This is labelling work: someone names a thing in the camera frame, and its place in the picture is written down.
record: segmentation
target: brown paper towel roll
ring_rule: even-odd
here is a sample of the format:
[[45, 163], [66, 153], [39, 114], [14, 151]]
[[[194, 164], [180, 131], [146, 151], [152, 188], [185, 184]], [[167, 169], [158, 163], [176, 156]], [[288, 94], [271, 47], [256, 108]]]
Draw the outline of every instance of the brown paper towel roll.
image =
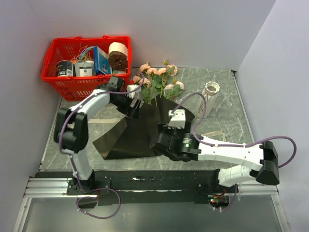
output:
[[108, 61], [113, 70], [127, 68], [127, 47], [118, 42], [114, 42], [108, 49]]

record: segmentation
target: pink flower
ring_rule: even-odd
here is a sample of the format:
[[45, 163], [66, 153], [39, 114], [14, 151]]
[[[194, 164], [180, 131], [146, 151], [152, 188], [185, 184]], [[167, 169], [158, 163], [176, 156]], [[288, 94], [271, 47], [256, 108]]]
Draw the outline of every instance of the pink flower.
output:
[[166, 68], [161, 68], [158, 70], [158, 75], [162, 75], [164, 73], [166, 73]]
[[151, 82], [147, 78], [144, 79], [144, 83], [143, 84], [146, 84], [147, 88], [150, 88], [150, 86], [151, 86]]
[[168, 90], [168, 89], [173, 89], [174, 85], [167, 85], [164, 88], [164, 91]]
[[143, 64], [143, 65], [140, 66], [140, 71], [141, 71], [141, 72], [145, 72], [145, 71], [147, 71], [148, 69], [150, 69], [150, 66], [149, 66], [148, 63], [147, 63], [147, 64]]
[[155, 68], [150, 68], [147, 70], [146, 74], [151, 75], [152, 73], [158, 74], [158, 70]]
[[132, 80], [133, 80], [134, 83], [135, 83], [135, 82], [138, 82], [139, 80], [141, 80], [141, 78], [140, 78], [139, 76], [134, 76], [134, 77], [132, 78]]
[[174, 69], [173, 73], [172, 73], [170, 76], [174, 76], [174, 75], [176, 75], [176, 74], [177, 74], [177, 72], [178, 72], [178, 68], [176, 67], [176, 65], [171, 64], [171, 65], [168, 65], [168, 67], [169, 67], [169, 68], [175, 67], [175, 69]]
[[182, 82], [180, 82], [180, 81], [176, 81], [176, 83], [175, 83], [176, 85], [180, 85], [180, 89], [182, 89], [182, 90], [184, 90], [184, 85], [183, 85], [183, 83]]

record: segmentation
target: red plastic basket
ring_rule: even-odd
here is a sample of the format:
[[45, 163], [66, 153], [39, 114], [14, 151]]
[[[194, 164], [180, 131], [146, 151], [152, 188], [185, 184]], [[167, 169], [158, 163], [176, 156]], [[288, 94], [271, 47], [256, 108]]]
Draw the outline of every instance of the red plastic basket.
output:
[[98, 46], [108, 54], [111, 43], [119, 42], [128, 48], [128, 67], [126, 74], [115, 75], [128, 84], [131, 72], [132, 49], [128, 36], [106, 36], [102, 38], [57, 38], [48, 50], [44, 69], [41, 74], [43, 81], [48, 82], [67, 101], [81, 101], [98, 86], [107, 83], [112, 75], [98, 75], [88, 77], [55, 77], [56, 64], [61, 60], [71, 60], [78, 56], [84, 46]]

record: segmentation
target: black can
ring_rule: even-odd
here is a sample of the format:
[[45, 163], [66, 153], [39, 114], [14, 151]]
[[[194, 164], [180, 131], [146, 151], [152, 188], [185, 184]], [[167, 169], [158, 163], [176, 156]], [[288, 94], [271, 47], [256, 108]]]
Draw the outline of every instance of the black can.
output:
[[56, 76], [73, 76], [73, 66], [71, 61], [59, 61], [56, 65]]

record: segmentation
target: marble surface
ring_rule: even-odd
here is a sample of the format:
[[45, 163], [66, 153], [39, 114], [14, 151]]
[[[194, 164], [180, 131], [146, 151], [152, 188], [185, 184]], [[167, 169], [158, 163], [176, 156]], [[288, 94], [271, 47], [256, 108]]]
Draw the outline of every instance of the marble surface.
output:
[[[185, 91], [181, 93], [175, 102], [179, 103], [186, 95], [201, 92], [208, 81], [215, 81], [220, 85], [220, 92], [210, 115], [203, 120], [197, 128], [198, 134], [212, 131], [222, 131], [226, 140], [234, 143], [250, 143], [249, 128], [246, 123], [233, 74], [230, 70], [179, 68], [175, 76], [184, 83]], [[183, 105], [196, 114], [196, 102], [199, 96], [193, 96]], [[60, 107], [71, 107], [77, 102], [62, 100]], [[115, 106], [109, 104], [98, 112], [93, 119], [123, 118]], [[230, 163], [220, 161], [190, 161], [174, 162], [165, 156], [141, 158], [104, 160], [93, 146], [92, 142], [104, 133], [108, 132], [116, 123], [89, 123], [89, 142], [86, 146], [89, 163], [94, 170], [214, 170], [217, 168], [229, 168]], [[58, 144], [53, 141], [53, 135], [48, 141], [47, 151], [40, 166], [41, 170], [70, 170], [69, 160], [58, 151]]]

